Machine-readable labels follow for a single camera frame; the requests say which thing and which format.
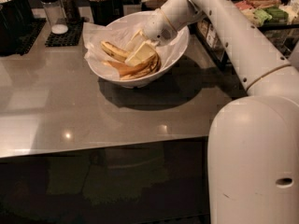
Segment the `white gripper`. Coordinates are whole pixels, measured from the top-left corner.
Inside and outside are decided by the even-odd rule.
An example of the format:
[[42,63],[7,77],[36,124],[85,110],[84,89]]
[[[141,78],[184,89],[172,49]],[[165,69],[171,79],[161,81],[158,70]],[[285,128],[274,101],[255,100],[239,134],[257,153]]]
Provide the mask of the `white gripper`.
[[143,63],[156,54],[156,48],[148,39],[165,46],[177,37],[181,29],[197,22],[200,16],[201,9],[192,0],[167,0],[126,44],[125,49],[130,53],[125,63],[132,67]]

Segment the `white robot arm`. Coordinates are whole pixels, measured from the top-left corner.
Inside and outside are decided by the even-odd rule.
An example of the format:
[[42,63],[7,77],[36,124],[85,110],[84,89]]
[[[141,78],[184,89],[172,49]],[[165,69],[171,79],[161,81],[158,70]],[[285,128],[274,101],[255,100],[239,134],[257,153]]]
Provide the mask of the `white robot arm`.
[[211,224],[299,224],[299,72],[231,0],[168,0],[130,42],[163,46],[206,14],[247,95],[214,118]]

